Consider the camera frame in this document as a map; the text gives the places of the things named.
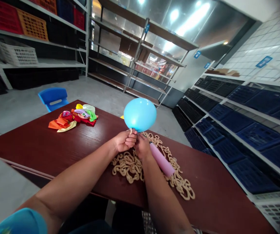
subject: person's left hand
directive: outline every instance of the person's left hand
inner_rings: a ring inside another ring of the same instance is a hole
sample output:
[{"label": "person's left hand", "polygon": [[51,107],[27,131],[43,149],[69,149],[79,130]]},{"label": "person's left hand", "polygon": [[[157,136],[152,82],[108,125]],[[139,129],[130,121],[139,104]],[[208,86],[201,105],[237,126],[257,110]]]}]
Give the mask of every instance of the person's left hand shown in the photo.
[{"label": "person's left hand", "polygon": [[134,146],[137,140],[137,131],[132,130],[130,134],[130,129],[121,133],[118,133],[116,137],[113,138],[115,147],[118,153],[129,150]]}]

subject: beige rope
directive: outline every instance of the beige rope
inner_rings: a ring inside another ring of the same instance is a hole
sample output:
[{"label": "beige rope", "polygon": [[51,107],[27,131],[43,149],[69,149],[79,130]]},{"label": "beige rope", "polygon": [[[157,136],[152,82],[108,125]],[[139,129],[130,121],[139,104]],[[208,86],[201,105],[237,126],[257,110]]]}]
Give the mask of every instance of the beige rope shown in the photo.
[{"label": "beige rope", "polygon": [[[144,136],[152,141],[156,147],[159,147],[166,159],[170,162],[170,164],[175,169],[175,173],[170,177],[165,177],[166,181],[168,181],[171,187],[176,187],[176,190],[180,193],[180,195],[185,200],[195,199],[195,193],[191,188],[191,184],[187,179],[183,179],[181,177],[182,171],[180,170],[180,166],[177,163],[177,160],[172,157],[172,154],[168,147],[162,146],[163,142],[160,140],[158,135],[153,136],[152,133],[144,132]],[[126,176],[128,182],[132,184],[135,180],[144,181],[144,175],[142,171],[142,164],[139,158],[136,155],[136,151],[133,150],[133,155],[129,152],[124,152],[118,154],[113,160],[112,164],[113,175],[116,175],[119,172],[122,176]]]}]

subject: hand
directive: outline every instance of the hand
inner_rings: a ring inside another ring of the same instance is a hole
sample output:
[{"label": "hand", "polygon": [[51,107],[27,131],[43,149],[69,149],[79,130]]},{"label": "hand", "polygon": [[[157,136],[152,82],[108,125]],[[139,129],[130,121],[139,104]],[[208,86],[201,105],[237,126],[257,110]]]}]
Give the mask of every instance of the hand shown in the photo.
[{"label": "hand", "polygon": [[140,160],[142,160],[144,157],[152,155],[152,152],[150,149],[150,142],[141,133],[138,134],[138,141],[134,147],[136,149],[137,156]]},{"label": "hand", "polygon": [[132,129],[132,134],[130,130],[118,133],[116,137],[113,138],[115,147],[118,153],[129,150],[134,146],[137,140],[137,131]]}]

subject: blue sleeve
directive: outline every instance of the blue sleeve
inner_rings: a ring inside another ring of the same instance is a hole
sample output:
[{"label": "blue sleeve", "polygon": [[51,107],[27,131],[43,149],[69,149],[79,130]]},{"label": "blue sleeve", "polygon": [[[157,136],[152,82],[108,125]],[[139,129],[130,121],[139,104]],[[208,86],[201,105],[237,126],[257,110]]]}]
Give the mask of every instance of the blue sleeve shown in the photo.
[{"label": "blue sleeve", "polygon": [[47,224],[41,214],[23,208],[0,223],[0,234],[47,234]]}]

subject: pink balloon pump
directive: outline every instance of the pink balloon pump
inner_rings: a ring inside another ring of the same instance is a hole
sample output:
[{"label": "pink balloon pump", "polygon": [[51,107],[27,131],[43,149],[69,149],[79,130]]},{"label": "pink balloon pump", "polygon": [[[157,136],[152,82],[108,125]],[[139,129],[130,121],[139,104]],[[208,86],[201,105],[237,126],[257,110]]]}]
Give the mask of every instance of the pink balloon pump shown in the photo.
[{"label": "pink balloon pump", "polygon": [[173,166],[167,161],[167,159],[162,155],[159,149],[154,145],[153,142],[150,143],[150,148],[153,157],[155,158],[160,169],[164,172],[167,177],[171,177],[175,173]]}]

